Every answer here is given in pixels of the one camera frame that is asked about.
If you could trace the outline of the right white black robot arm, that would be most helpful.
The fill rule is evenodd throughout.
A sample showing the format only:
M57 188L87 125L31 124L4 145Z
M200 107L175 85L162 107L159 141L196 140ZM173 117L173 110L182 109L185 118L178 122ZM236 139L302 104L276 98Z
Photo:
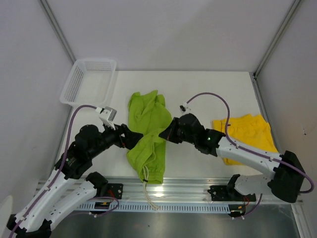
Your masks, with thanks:
M203 154L229 158L261 172L233 175L226 185L227 201L256 194L272 194L288 203L297 201L305 171L293 152L279 154L237 142L223 132L204 128L193 114L174 118L159 136L175 144L188 142Z

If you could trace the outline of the yellow fabric shorts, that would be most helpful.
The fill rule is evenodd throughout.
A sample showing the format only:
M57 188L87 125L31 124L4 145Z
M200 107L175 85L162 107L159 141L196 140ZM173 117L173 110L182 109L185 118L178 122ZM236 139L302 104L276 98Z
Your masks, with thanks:
M230 118L228 135L233 139L256 147L261 150L277 153L271 128L261 115L244 115L239 118Z

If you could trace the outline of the green fabric shorts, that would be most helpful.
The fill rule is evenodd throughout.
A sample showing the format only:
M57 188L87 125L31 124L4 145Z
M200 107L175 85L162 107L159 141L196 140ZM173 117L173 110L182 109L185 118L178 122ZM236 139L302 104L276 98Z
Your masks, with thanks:
M159 134L172 122L170 112L165 107L165 97L154 90L142 95L135 92L128 104L128 127L143 137L130 149L127 160L143 183L145 198L155 211L155 205L147 193L148 184L162 184L165 172L166 141Z

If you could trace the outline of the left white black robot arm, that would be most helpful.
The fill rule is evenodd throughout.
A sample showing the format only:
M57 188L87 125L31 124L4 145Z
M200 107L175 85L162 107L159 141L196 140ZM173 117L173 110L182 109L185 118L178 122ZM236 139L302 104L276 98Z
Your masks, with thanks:
M115 145L132 149L143 137L127 125L105 127L100 132L95 125L83 126L55 164L49 179L31 202L8 219L10 235L18 238L48 238L57 225L78 206L93 198L106 198L108 181L98 172L90 173L80 186L62 197L83 173L92 166L92 160Z

